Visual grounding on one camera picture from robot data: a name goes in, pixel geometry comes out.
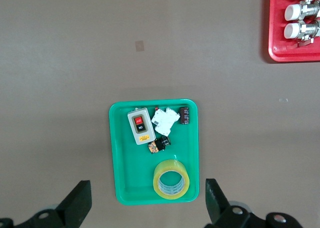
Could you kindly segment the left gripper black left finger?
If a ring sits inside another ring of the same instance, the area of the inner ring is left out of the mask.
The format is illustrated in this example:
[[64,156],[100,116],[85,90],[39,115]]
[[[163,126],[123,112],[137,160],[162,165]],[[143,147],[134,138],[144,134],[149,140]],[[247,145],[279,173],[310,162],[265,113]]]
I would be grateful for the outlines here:
[[92,207],[89,180],[80,181],[54,209],[44,209],[15,225],[10,218],[1,218],[1,227],[80,227]]

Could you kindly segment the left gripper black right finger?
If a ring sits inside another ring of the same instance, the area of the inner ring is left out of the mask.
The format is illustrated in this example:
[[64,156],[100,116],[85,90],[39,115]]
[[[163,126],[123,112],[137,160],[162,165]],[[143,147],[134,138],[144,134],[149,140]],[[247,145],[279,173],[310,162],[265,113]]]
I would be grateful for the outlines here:
[[211,220],[206,227],[302,227],[286,213],[271,212],[262,219],[241,205],[231,205],[213,178],[205,180],[205,203]]

